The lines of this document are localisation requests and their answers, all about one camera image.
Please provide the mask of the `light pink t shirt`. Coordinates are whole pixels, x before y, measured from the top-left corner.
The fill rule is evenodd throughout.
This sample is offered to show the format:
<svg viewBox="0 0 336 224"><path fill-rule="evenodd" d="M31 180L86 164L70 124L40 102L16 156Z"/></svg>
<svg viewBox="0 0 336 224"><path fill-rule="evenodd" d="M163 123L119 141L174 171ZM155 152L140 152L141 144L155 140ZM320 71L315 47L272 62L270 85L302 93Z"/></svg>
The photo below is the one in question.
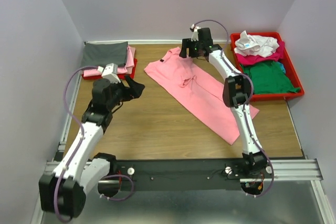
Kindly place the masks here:
<svg viewBox="0 0 336 224"><path fill-rule="evenodd" d="M193 63L181 58L179 47L160 60L149 63L145 73L162 86L183 107L232 145L239 130L230 108L223 101L224 85Z"/></svg>

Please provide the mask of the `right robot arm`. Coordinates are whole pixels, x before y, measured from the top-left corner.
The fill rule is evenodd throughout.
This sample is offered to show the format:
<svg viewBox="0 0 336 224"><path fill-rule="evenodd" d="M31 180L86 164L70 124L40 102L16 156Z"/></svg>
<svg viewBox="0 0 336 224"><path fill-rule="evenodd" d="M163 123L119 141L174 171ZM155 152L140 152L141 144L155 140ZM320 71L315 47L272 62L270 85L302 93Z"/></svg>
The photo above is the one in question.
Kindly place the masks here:
<svg viewBox="0 0 336 224"><path fill-rule="evenodd" d="M230 108L243 138L242 169L255 174L268 165L265 152L258 140L251 118L250 99L253 85L248 76L241 73L226 57L224 50L214 44L209 28L192 25L191 38L182 40L181 58L204 57L224 79L223 101Z"/></svg>

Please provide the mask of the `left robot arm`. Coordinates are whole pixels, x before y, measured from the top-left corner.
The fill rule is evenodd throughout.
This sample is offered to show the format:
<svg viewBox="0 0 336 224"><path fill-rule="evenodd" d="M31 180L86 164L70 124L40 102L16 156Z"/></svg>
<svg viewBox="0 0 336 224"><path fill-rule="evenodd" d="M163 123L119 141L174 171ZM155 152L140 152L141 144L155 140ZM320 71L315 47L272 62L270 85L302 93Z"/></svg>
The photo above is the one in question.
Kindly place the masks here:
<svg viewBox="0 0 336 224"><path fill-rule="evenodd" d="M109 127L113 113L124 102L141 96L145 86L131 77L126 84L111 77L98 79L92 86L92 99L79 121L79 131L66 156L50 175L39 180L41 208L62 219L77 218L87 195L104 177L121 177L115 156L99 153L90 165L87 160Z"/></svg>

